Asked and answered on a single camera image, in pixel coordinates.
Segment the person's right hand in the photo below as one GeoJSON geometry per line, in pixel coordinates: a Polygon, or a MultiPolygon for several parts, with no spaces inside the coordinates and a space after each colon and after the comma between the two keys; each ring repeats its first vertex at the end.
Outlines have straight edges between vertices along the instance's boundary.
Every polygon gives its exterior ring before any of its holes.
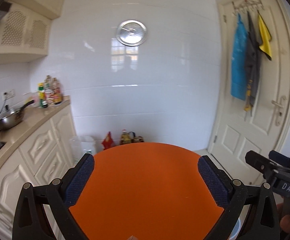
{"type": "Polygon", "coordinates": [[[282,216],[283,203],[277,204],[278,215],[280,217],[280,228],[285,233],[290,234],[290,215],[282,216]]]}

